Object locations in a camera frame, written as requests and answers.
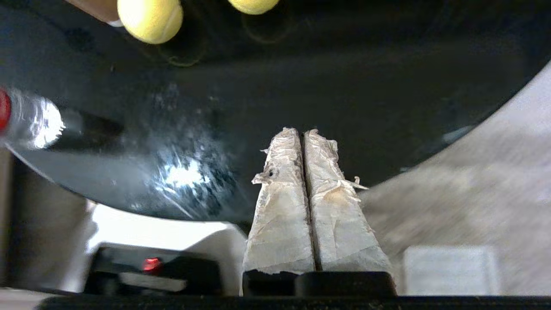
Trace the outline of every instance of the yellow tennis ball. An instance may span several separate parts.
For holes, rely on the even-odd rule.
[[[182,26],[180,0],[118,0],[117,9],[126,30],[146,43],[167,42]]]
[[[232,6],[250,15],[260,15],[273,9],[279,0],[229,0]]]

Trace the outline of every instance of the plastic bottle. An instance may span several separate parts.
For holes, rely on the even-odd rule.
[[[122,126],[15,88],[0,88],[0,141],[17,149],[88,149],[112,141]]]
[[[47,148],[60,138],[64,128],[52,101],[14,88],[0,89],[0,135],[8,146]]]

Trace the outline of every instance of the black curved surface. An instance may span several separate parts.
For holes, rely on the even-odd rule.
[[[105,147],[17,155],[126,211],[248,222],[258,150],[283,126],[320,129],[345,174],[375,185],[480,123],[551,54],[548,1],[183,7],[177,38],[151,46],[63,1],[0,0],[0,83],[125,127]]]

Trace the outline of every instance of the paper-wrapped block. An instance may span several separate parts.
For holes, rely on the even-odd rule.
[[[310,130],[304,134],[306,185],[310,197],[316,264],[323,271],[388,271],[359,206],[354,187],[337,164],[337,142]]]
[[[314,271],[302,150],[296,129],[284,128],[275,135],[267,154],[264,171],[252,181],[261,183],[262,189],[247,241],[244,271]]]

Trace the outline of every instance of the red cap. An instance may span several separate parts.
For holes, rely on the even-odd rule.
[[[12,101],[8,93],[0,88],[0,131],[8,126],[9,117],[12,114]]]
[[[144,272],[155,272],[158,271],[163,262],[158,257],[146,258],[143,262],[142,270]]]

